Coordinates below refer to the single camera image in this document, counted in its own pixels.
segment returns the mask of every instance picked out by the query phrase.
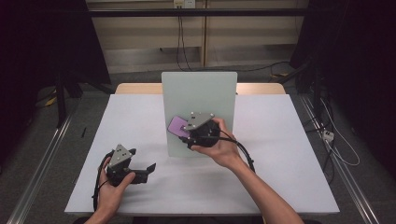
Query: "human hand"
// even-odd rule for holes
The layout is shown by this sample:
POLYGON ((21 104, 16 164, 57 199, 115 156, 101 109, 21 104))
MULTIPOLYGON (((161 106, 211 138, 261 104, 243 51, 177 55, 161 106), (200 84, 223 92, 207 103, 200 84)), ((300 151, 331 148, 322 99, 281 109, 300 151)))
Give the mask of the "human hand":
POLYGON ((123 178, 122 182, 117 187, 112 186, 108 182, 105 170, 110 159, 111 158, 108 157, 105 160, 104 165, 101 167, 102 170, 99 178, 99 186, 103 186, 99 189, 97 210, 86 223, 107 223, 119 209, 122 194, 126 187, 128 187, 134 180, 135 173, 129 173, 123 178))
MULTIPOLYGON (((235 140, 233 134, 227 130, 224 119, 213 118, 213 121, 215 121, 221 129, 220 137, 231 137, 235 140)), ((225 140, 219 140, 213 147, 192 146, 191 150, 205 154, 212 158, 218 165, 231 170, 237 163, 242 161, 236 143, 225 140)))

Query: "purple card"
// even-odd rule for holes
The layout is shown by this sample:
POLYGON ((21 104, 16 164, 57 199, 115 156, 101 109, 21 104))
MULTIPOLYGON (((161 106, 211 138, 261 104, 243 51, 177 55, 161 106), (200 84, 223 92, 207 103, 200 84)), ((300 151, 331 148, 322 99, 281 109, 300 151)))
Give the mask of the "purple card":
POLYGON ((188 122, 178 116, 172 118, 171 123, 168 126, 169 133, 172 133, 179 137, 189 137, 190 133, 184 130, 184 127, 188 122))

